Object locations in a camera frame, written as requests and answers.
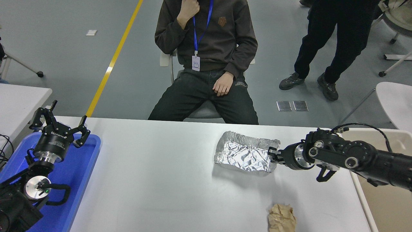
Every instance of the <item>sneaker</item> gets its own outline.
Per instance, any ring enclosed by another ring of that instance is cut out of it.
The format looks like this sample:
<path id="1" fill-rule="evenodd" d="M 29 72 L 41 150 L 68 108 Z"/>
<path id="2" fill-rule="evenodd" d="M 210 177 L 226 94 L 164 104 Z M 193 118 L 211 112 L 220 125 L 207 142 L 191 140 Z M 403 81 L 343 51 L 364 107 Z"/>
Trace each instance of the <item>sneaker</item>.
<path id="1" fill-rule="evenodd" d="M 299 78 L 298 73 L 292 73 L 290 77 L 283 79 L 279 84 L 279 89 L 281 90 L 289 90 L 293 88 L 295 85 L 300 85 L 305 82 L 305 79 Z"/>
<path id="2" fill-rule="evenodd" d="M 300 0 L 299 2 L 306 7 L 311 7 L 314 1 L 315 0 Z"/>
<path id="3" fill-rule="evenodd" d="M 318 77 L 318 84 L 322 87 L 323 95 L 330 101 L 336 101 L 339 95 L 336 92 L 335 83 L 329 84 L 325 81 L 325 73 Z"/>

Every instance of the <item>wrist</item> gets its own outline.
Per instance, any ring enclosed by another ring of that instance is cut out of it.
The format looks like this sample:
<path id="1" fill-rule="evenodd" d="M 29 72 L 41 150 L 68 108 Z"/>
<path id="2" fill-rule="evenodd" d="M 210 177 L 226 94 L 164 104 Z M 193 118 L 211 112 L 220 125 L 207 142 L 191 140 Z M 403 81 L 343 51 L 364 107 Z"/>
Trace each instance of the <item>wrist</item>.
<path id="1" fill-rule="evenodd" d="M 187 22 L 189 21 L 189 19 L 185 16 L 182 16 L 181 14 L 179 14 L 176 18 L 176 20 L 178 21 L 179 25 L 182 27 L 182 29 L 185 29 Z"/>
<path id="2" fill-rule="evenodd" d="M 228 72 L 228 71 L 226 71 L 225 72 L 225 74 L 228 74 L 228 75 L 230 75 L 232 78 L 234 78 L 234 75 L 233 74 L 231 74 L 230 72 Z"/>

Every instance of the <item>gray floor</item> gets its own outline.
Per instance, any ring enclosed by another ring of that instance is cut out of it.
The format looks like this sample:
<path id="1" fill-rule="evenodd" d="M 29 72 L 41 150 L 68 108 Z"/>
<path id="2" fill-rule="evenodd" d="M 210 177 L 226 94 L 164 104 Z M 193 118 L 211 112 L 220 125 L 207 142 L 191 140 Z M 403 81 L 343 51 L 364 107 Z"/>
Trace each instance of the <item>gray floor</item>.
<path id="1" fill-rule="evenodd" d="M 45 73 L 34 73 L 12 62 L 11 84 L 53 90 L 59 101 L 55 115 L 82 116 L 113 57 L 138 1 L 31 0 L 0 2 L 0 36 L 6 51 Z M 162 0 L 145 0 L 117 59 L 93 117 L 146 119 L 170 85 L 169 68 L 159 67 L 160 50 L 154 32 Z M 337 82 L 339 99 L 327 101 L 316 78 L 335 53 L 336 33 L 318 52 L 304 85 L 279 90 L 279 82 L 293 72 L 301 39 L 306 35 L 308 8 L 298 0 L 249 1 L 259 49 L 256 64 L 246 72 L 249 93 L 262 125 L 333 127 L 373 88 L 383 81 L 412 85 L 412 62 L 405 61 L 386 77 L 378 72 L 395 61 L 383 54 L 406 54 L 412 39 L 400 36 L 384 23 L 371 30 L 368 47 Z M 87 30 L 96 36 L 85 36 Z M 306 101 L 307 112 L 279 112 L 276 101 Z M 188 120 L 218 122 L 213 120 Z M 373 95 L 347 122 L 394 128 Z"/>

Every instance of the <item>tabletop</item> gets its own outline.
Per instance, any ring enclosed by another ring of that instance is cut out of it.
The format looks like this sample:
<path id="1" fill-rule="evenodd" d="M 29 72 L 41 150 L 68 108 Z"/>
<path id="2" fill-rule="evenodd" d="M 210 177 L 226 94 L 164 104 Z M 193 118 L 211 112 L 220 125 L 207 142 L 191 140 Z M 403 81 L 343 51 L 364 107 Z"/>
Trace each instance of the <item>tabletop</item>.
<path id="1" fill-rule="evenodd" d="M 225 131 L 278 139 L 283 149 L 315 128 L 107 118 L 86 124 L 102 145 L 71 232 L 267 232 L 274 204 L 293 207 L 298 232 L 370 231 L 347 170 L 318 183 L 318 167 L 278 165 L 262 177 L 213 162 Z"/>
<path id="2" fill-rule="evenodd" d="M 51 94 L 48 88 L 0 84 L 0 134 L 13 141 Z M 0 147 L 5 142 L 0 137 Z"/>

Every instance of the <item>blue lanyard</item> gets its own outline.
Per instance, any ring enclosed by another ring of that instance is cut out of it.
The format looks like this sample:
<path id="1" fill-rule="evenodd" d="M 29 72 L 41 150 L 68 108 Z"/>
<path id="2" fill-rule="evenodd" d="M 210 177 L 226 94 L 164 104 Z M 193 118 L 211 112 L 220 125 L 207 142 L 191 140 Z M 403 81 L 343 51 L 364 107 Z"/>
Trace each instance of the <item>blue lanyard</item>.
<path id="1" fill-rule="evenodd" d="M 195 50 L 194 54 L 195 54 L 195 55 L 197 55 L 197 51 L 198 51 L 197 48 L 198 48 L 198 46 L 199 46 L 199 44 L 200 44 L 200 41 L 202 40 L 203 36 L 205 35 L 207 28 L 209 27 L 210 17 L 212 16 L 212 9 L 213 9 L 213 0 L 210 0 L 209 15 L 208 15 L 208 17 L 207 17 L 206 29 L 205 29 L 205 31 L 203 32 L 203 35 L 200 37 L 199 42 L 197 41 L 197 35 L 196 35 L 196 20 L 194 19 L 194 16 L 193 16 L 193 26 L 194 26 L 194 50 Z"/>

